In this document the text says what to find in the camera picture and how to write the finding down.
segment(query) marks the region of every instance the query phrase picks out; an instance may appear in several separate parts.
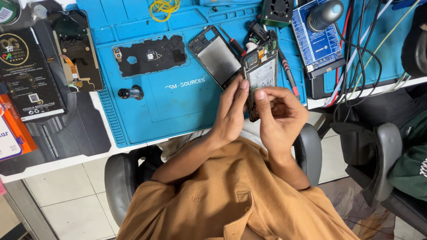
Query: hand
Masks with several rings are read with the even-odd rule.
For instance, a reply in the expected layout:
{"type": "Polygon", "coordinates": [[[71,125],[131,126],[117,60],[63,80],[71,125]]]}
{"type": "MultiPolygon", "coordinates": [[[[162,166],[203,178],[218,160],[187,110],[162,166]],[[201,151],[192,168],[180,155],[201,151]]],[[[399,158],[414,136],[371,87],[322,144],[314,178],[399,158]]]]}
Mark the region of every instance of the hand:
{"type": "Polygon", "coordinates": [[[260,137],[269,156],[283,162],[291,156],[291,147],[308,120],[308,110],[287,88],[264,87],[256,90],[260,114],[260,137]]]}
{"type": "Polygon", "coordinates": [[[225,146],[239,136],[248,93],[249,82],[239,74],[221,94],[215,123],[207,134],[214,149],[225,146]]]}

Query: black product box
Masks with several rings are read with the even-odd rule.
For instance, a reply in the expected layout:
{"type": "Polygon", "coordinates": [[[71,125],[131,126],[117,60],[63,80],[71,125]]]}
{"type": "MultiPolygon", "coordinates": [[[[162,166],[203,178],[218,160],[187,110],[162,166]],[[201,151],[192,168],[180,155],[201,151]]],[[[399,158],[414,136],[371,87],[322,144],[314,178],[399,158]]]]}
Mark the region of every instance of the black product box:
{"type": "Polygon", "coordinates": [[[64,114],[65,107],[31,28],[0,35],[0,77],[23,122],[64,114]]]}

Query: product box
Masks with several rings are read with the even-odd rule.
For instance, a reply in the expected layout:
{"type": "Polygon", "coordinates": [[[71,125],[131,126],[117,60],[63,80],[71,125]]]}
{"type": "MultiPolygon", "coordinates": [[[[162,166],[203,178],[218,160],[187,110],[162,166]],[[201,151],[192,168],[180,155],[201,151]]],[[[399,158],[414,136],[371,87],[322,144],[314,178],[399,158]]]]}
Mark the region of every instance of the product box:
{"type": "Polygon", "coordinates": [[[0,161],[36,149],[34,140],[8,95],[2,94],[0,89],[0,161]]]}
{"type": "Polygon", "coordinates": [[[64,114],[32,28],[0,35],[0,77],[23,122],[64,114]]]}

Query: gold logo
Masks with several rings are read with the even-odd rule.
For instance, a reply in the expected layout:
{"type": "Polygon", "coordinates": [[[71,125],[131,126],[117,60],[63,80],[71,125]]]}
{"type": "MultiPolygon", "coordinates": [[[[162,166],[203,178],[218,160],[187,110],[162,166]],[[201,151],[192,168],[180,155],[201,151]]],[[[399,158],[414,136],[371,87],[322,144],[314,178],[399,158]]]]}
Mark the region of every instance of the gold logo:
{"type": "Polygon", "coordinates": [[[18,66],[27,61],[28,46],[19,36],[11,33],[0,35],[1,57],[0,59],[13,66],[18,66]]]}

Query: black chair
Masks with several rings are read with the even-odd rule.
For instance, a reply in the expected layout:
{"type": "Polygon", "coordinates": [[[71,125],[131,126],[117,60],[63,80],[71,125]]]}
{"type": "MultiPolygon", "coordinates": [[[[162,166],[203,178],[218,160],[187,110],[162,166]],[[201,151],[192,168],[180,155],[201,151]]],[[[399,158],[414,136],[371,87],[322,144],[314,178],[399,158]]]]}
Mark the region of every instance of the black chair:
{"type": "MultiPolygon", "coordinates": [[[[306,123],[294,142],[295,158],[308,176],[312,186],[317,186],[322,169],[322,146],[316,129],[306,123]]],[[[121,225],[137,187],[151,179],[154,171],[163,163],[161,150],[148,146],[120,153],[108,158],[105,165],[105,190],[108,205],[117,225],[121,225]],[[138,160],[146,157],[138,167],[138,160]]]]}
{"type": "Polygon", "coordinates": [[[339,134],[346,173],[363,188],[362,196],[369,206],[381,204],[409,225],[427,236],[427,202],[394,188],[387,174],[402,154],[402,138],[397,126],[383,123],[370,126],[362,123],[353,109],[346,122],[348,108],[337,109],[337,122],[332,115],[319,128],[319,136],[332,128],[339,134]]]}

